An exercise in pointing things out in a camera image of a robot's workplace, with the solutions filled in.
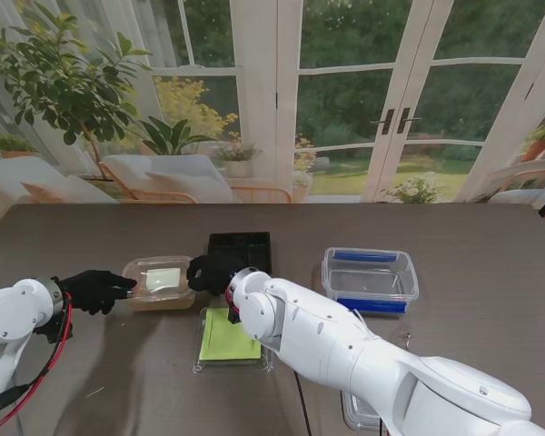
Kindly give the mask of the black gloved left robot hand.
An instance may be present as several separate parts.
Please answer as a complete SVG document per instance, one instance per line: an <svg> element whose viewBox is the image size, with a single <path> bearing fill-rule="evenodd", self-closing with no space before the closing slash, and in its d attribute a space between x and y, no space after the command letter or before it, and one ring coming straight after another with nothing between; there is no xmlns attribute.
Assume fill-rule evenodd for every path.
<svg viewBox="0 0 545 436"><path fill-rule="evenodd" d="M54 278L57 286L71 298L74 309L91 315L107 315L115 302L131 296L137 281L109 271L88 270L60 280Z"/></svg>

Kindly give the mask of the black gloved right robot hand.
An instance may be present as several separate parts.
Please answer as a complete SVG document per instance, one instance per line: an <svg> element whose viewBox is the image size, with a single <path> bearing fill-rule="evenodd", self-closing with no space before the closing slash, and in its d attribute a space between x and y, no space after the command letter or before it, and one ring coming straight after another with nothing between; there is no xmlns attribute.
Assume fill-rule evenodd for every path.
<svg viewBox="0 0 545 436"><path fill-rule="evenodd" d="M218 296L225 293L234 275L248 264L227 253L209 253L193 258L186 272L190 289Z"/></svg>

